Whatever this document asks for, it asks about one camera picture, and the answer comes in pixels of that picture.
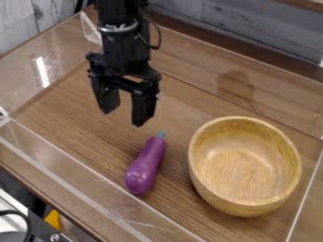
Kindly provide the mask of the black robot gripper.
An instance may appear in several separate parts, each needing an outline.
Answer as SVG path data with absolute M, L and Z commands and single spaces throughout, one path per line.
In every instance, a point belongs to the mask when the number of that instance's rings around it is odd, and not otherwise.
M 103 52 L 89 53 L 89 78 L 97 105 L 104 114 L 120 106 L 119 90 L 131 92 L 131 123 L 141 127 L 155 115 L 160 74 L 149 66 L 151 50 L 159 49 L 149 42 L 149 22 L 128 24 L 99 22 Z

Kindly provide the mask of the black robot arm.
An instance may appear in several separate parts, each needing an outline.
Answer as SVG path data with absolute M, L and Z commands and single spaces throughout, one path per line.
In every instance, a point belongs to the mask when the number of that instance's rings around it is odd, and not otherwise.
M 88 77 L 97 105 L 104 114 L 120 106 L 120 93 L 131 93 L 131 123 L 141 127 L 153 117 L 160 73 L 149 66 L 149 24 L 145 16 L 148 0 L 96 0 L 97 30 L 103 52 L 88 53 Z

